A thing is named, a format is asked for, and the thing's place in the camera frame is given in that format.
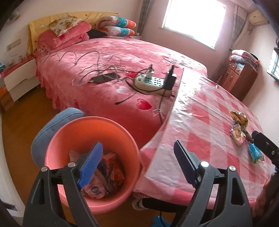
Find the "blue cow milk snack bag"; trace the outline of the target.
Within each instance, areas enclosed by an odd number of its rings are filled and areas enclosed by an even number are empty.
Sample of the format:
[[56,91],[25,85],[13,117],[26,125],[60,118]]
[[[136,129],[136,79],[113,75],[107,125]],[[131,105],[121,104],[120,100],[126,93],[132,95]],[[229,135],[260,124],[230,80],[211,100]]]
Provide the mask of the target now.
[[256,164],[259,160],[264,161],[264,156],[262,152],[259,150],[258,147],[255,146],[254,143],[248,143],[248,150],[254,164]]

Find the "purple yellow snack packet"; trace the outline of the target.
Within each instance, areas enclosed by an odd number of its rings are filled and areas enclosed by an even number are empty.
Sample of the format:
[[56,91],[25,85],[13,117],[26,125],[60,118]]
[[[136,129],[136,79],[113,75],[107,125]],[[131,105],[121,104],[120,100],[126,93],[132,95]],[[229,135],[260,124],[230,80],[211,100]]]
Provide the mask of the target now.
[[240,124],[235,124],[229,131],[231,138],[234,140],[235,144],[240,147],[246,139],[246,135],[242,131]]

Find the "yellow green snack bag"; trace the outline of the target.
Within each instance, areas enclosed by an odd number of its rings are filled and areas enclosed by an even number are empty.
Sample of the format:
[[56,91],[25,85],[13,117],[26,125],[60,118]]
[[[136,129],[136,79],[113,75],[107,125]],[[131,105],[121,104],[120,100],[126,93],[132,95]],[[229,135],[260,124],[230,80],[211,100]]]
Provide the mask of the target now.
[[248,119],[246,115],[240,111],[230,111],[230,114],[233,118],[233,120],[239,124],[240,126],[243,126],[244,128],[248,125]]

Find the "black yellow snack bar wrapper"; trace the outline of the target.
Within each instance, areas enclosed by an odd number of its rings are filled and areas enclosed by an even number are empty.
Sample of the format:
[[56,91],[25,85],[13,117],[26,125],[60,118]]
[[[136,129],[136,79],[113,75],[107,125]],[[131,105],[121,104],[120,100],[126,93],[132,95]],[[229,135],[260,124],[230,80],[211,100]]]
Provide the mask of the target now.
[[246,139],[250,142],[250,143],[254,143],[254,139],[252,138],[252,136],[250,135],[250,133],[246,130],[246,127],[244,125],[241,125],[241,131],[245,134]]

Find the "yellow red snack bag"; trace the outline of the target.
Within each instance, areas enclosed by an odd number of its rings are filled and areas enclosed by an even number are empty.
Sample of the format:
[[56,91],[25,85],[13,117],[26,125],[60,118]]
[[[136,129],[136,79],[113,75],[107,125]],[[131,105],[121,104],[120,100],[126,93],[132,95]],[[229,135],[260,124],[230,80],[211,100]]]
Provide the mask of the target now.
[[109,182],[110,182],[110,186],[114,191],[118,190],[125,181],[125,175],[122,169],[123,169],[122,164],[119,161],[117,161],[112,168],[109,177],[110,180]]

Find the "orange plastic trash bin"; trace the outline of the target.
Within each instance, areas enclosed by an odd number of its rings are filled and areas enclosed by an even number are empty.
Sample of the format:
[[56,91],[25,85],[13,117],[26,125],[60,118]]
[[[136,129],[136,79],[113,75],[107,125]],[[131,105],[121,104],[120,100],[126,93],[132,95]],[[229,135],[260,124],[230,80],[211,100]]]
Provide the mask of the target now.
[[124,127],[102,117],[75,119],[55,133],[48,145],[44,164],[50,169],[67,166],[70,150],[89,156],[78,171],[78,189],[89,183],[105,153],[115,153],[124,168],[125,179],[118,192],[101,199],[84,197],[93,214],[110,212],[127,200],[139,178],[140,156],[135,140]]

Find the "blue padded stool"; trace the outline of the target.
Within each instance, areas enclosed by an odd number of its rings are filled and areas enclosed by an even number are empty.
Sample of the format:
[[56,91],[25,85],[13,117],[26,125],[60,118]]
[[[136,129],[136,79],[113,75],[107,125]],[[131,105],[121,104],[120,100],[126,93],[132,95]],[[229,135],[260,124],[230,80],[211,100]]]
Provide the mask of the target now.
[[69,107],[55,115],[35,136],[31,145],[31,156],[38,167],[44,166],[48,145],[55,133],[65,124],[84,117],[80,109]]

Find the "brown wooden cabinet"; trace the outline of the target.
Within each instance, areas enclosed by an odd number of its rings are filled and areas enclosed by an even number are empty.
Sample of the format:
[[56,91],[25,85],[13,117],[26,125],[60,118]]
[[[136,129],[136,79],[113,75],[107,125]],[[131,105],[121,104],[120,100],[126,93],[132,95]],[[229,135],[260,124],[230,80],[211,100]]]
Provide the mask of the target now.
[[250,64],[227,60],[218,84],[239,101],[243,101],[257,76],[258,72]]

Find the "small side window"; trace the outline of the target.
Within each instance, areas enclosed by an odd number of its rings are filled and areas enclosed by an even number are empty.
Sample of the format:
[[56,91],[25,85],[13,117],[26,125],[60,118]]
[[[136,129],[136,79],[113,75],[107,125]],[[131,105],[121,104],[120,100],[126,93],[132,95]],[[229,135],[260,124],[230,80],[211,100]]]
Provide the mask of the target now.
[[279,50],[275,47],[270,59],[270,64],[267,69],[267,73],[276,81],[279,81]]

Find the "black power adapter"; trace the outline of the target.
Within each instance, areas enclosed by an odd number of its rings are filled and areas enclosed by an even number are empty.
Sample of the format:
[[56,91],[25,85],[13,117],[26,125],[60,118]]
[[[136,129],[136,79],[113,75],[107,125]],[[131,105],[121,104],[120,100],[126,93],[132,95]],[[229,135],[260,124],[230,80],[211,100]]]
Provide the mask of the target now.
[[169,71],[166,73],[165,80],[163,83],[163,89],[167,91],[172,91],[175,84],[177,75],[174,73],[175,65],[172,65]]

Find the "white power strip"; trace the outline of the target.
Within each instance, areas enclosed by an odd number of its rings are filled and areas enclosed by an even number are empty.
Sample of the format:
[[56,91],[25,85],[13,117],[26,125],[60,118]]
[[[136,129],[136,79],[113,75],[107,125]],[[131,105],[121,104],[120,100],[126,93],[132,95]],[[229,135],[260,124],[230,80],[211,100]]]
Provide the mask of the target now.
[[143,92],[156,93],[163,96],[171,96],[172,90],[163,88],[165,79],[151,76],[147,78],[147,73],[139,74],[134,80],[134,87]]

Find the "white usb charger plug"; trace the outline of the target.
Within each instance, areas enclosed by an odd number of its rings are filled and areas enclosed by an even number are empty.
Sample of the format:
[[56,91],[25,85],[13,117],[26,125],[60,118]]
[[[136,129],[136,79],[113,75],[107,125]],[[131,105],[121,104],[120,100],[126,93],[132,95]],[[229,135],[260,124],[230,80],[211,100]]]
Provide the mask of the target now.
[[146,79],[151,79],[153,74],[154,74],[153,64],[150,64],[146,72]]

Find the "bright window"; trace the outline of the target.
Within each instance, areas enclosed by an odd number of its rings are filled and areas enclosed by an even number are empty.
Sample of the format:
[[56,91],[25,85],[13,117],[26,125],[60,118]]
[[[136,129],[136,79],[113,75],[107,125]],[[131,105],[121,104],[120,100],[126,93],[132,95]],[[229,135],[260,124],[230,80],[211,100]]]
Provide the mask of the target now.
[[226,8],[220,1],[172,0],[168,3],[162,27],[214,49]]

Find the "folded pink blanket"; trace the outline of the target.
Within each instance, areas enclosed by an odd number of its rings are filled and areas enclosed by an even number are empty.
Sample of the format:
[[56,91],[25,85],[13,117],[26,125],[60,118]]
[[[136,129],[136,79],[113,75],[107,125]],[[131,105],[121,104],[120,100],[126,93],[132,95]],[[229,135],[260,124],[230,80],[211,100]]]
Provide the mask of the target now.
[[55,33],[48,29],[38,37],[38,48],[47,52],[58,51],[71,45],[86,41],[89,39],[87,34],[91,30],[91,25],[83,21],[74,26],[66,33],[56,36]]

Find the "floral pillow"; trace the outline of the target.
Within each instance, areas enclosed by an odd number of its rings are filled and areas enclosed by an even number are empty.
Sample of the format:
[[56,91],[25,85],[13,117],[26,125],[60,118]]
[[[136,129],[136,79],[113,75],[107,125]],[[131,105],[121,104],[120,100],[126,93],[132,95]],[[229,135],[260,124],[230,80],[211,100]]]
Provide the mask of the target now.
[[53,22],[49,23],[47,27],[52,30],[57,37],[60,37],[81,22],[83,22],[83,19],[79,19],[73,15],[65,15],[60,19],[56,19]]

